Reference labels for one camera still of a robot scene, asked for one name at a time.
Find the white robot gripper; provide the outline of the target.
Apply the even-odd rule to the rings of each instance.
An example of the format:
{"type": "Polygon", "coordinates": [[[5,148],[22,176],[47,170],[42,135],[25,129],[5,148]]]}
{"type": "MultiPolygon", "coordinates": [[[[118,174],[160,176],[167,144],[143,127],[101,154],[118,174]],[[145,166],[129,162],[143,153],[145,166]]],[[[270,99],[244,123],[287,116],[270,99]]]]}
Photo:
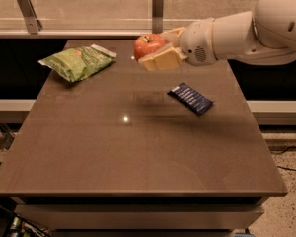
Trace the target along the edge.
{"type": "Polygon", "coordinates": [[[193,66],[215,63],[213,24],[214,19],[208,18],[162,32],[168,44],[140,58],[139,65],[151,72],[178,69],[184,60],[193,66]]]}

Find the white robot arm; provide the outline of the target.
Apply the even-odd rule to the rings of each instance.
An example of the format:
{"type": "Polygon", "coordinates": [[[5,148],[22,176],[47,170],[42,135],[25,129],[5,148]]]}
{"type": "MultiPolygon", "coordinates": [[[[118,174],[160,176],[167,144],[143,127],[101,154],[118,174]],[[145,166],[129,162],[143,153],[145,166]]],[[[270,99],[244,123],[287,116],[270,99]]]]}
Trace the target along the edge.
{"type": "Polygon", "coordinates": [[[259,0],[253,11],[195,21],[160,34],[140,36],[134,58],[148,71],[219,60],[281,65],[296,60],[296,0],[259,0]]]}

